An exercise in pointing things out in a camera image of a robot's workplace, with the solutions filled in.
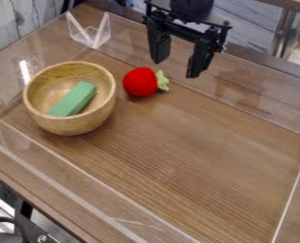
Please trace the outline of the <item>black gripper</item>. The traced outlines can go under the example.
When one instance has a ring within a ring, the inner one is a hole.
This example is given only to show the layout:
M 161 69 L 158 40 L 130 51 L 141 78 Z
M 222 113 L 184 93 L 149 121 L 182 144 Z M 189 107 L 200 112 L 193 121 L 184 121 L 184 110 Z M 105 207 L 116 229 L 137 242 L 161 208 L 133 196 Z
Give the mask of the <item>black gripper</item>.
M 213 55 L 226 45 L 228 19 L 213 13 L 214 0 L 145 0 L 150 57 L 160 64 L 170 55 L 172 36 L 194 42 L 188 61 L 188 77 L 194 79 L 209 68 Z

